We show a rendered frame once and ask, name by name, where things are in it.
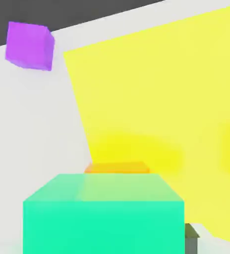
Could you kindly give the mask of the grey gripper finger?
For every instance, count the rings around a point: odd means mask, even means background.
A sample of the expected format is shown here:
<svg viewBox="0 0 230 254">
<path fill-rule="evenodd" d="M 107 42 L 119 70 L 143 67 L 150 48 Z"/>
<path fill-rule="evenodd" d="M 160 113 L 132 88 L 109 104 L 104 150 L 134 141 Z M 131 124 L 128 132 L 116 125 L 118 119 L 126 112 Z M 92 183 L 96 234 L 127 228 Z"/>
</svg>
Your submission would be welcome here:
<svg viewBox="0 0 230 254">
<path fill-rule="evenodd" d="M 202 224 L 186 223 L 185 254 L 230 254 L 230 246 L 214 237 Z"/>
</svg>

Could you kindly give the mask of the small turquoise cube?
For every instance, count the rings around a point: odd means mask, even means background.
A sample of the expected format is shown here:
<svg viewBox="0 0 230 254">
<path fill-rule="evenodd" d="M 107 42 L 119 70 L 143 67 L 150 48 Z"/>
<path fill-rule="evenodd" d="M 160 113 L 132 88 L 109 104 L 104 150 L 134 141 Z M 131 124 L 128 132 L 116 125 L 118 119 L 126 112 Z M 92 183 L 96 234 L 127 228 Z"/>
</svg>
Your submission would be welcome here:
<svg viewBox="0 0 230 254">
<path fill-rule="evenodd" d="M 157 174 L 60 174 L 23 202 L 23 254 L 184 253 L 184 201 Z"/>
</svg>

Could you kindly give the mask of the small orange cube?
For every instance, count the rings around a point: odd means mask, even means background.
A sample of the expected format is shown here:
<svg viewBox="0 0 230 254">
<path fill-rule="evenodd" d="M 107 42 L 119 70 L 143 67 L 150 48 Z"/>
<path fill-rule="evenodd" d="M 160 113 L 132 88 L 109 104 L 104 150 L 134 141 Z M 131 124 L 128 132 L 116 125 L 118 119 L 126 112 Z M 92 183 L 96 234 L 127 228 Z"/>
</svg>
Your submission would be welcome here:
<svg viewBox="0 0 230 254">
<path fill-rule="evenodd" d="M 143 162 L 93 163 L 84 171 L 87 174 L 148 174 L 150 169 Z"/>
</svg>

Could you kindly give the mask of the small purple cube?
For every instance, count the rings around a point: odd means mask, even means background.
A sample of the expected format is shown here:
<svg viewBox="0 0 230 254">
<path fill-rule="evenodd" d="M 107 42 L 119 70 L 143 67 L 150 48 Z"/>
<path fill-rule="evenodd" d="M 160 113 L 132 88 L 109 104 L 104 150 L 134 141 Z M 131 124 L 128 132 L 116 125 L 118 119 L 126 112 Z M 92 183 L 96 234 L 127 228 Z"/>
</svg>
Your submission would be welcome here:
<svg viewBox="0 0 230 254">
<path fill-rule="evenodd" d="M 55 39 L 43 25 L 10 21 L 5 59 L 30 69 L 52 70 Z"/>
</svg>

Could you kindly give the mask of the large yellow box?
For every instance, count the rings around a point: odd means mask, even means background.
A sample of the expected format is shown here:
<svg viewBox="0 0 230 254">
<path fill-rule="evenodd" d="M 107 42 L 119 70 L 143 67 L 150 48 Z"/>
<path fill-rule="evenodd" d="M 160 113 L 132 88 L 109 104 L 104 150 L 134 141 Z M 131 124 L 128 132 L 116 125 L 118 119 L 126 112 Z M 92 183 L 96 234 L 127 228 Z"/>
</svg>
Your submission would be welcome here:
<svg viewBox="0 0 230 254">
<path fill-rule="evenodd" d="M 230 6 L 63 56 L 93 162 L 145 162 L 230 241 Z"/>
</svg>

